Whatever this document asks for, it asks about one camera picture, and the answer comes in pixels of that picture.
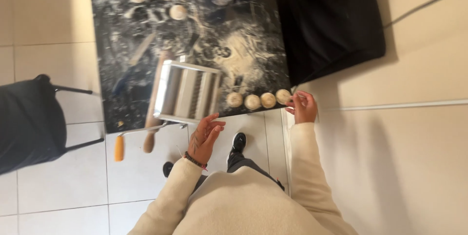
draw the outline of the gray pants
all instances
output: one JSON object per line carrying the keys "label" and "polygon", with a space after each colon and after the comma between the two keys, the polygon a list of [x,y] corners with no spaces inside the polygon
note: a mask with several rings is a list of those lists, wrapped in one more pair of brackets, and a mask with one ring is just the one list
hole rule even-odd
{"label": "gray pants", "polygon": [[[248,166],[251,169],[253,169],[253,170],[261,173],[262,175],[266,176],[267,178],[270,178],[273,182],[278,184],[278,186],[284,191],[284,186],[281,185],[281,182],[279,180],[274,180],[270,174],[268,174],[263,169],[261,169],[259,166],[257,166],[257,164],[255,164],[255,162],[252,161],[251,159],[245,158],[243,154],[241,154],[241,153],[232,153],[231,156],[229,157],[229,159],[227,160],[227,172],[228,173],[236,172],[239,168],[241,168],[243,166]],[[205,181],[205,179],[207,177],[208,176],[202,175],[198,179],[198,182],[196,183],[195,189],[193,190],[193,192],[195,192],[201,186],[201,184],[203,184],[203,182]]]}

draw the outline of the black cloth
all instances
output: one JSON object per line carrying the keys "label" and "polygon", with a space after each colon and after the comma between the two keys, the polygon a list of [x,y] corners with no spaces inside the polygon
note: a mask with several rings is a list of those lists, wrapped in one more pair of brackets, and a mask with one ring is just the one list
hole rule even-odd
{"label": "black cloth", "polygon": [[277,0],[291,85],[382,57],[377,0]]}
{"label": "black cloth", "polygon": [[0,175],[66,153],[67,128],[46,75],[0,86]]}
{"label": "black cloth", "polygon": [[[279,180],[277,181],[273,179],[270,174],[268,174],[263,169],[261,169],[257,164],[255,164],[253,160],[249,158],[245,158],[244,155],[241,153],[232,153],[229,156],[229,159],[227,160],[227,172],[228,173],[234,173],[243,166],[248,166],[251,169],[266,176],[267,178],[270,178],[273,182],[278,184],[278,186],[284,191],[284,186],[281,185],[281,182]],[[195,189],[193,190],[193,192],[195,192],[203,184],[203,182],[205,181],[207,177],[208,176],[205,176],[205,175],[200,176],[200,178],[198,179],[198,182],[195,185]]]}

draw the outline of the orange handle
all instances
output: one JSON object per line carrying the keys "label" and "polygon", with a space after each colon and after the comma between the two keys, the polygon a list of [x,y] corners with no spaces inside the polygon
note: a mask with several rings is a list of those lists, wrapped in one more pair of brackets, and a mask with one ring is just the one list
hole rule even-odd
{"label": "orange handle", "polygon": [[114,160],[120,162],[124,159],[124,137],[117,136],[116,146],[114,147]]}
{"label": "orange handle", "polygon": [[145,142],[143,143],[143,151],[145,153],[151,153],[155,146],[155,133],[149,131],[146,135]]}

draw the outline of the hand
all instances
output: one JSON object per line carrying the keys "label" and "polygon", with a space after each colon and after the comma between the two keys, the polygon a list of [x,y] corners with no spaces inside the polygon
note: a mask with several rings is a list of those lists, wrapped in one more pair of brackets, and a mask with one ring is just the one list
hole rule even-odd
{"label": "hand", "polygon": [[219,113],[215,113],[203,118],[195,132],[190,136],[189,155],[197,162],[206,165],[213,153],[213,144],[218,139],[219,132],[224,130],[226,122],[213,122],[218,118]]}
{"label": "hand", "polygon": [[318,109],[312,94],[297,91],[291,99],[292,102],[286,102],[285,105],[292,108],[286,108],[286,111],[294,115],[296,124],[315,122]]}

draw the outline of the pasta cutter roller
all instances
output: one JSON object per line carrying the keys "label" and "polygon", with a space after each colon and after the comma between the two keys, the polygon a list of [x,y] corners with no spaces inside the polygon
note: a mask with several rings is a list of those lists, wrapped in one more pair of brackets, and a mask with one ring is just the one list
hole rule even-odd
{"label": "pasta cutter roller", "polygon": [[220,70],[165,60],[154,117],[181,124],[198,124],[202,118],[218,111],[220,81]]}

